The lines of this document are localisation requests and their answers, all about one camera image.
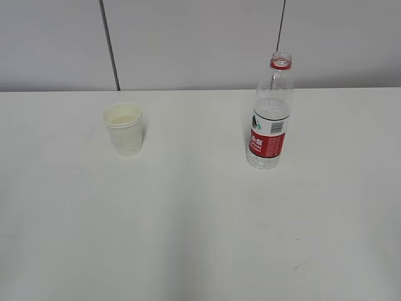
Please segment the table surface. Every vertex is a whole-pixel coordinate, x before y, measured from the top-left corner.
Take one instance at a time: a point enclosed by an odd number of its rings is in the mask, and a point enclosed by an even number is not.
[[[253,97],[0,93],[0,300],[400,300],[401,88],[296,90],[270,171]],[[121,101],[129,158],[102,124]]]

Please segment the white cup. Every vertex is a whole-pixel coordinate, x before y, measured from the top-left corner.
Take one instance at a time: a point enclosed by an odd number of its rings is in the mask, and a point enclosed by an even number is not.
[[[110,139],[121,156],[132,156],[142,148],[142,111],[133,103],[116,103],[103,113]]]

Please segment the red label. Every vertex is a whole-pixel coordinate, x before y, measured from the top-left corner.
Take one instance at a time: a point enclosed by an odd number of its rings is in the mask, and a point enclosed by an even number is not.
[[[251,130],[251,133],[249,149],[252,153],[263,158],[274,158],[280,155],[286,133],[274,137],[262,136],[253,130]]]

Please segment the bottle label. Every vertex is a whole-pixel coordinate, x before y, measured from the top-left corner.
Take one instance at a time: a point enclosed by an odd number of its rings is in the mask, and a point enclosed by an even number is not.
[[[254,111],[249,150],[262,158],[274,158],[280,155],[288,119],[289,116],[280,120],[269,120]]]

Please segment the plastic water bottle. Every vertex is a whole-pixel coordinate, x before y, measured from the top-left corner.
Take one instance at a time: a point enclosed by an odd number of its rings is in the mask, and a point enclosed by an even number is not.
[[[273,53],[270,72],[256,91],[246,159],[258,169],[273,168],[280,158],[293,104],[291,64],[289,53]]]

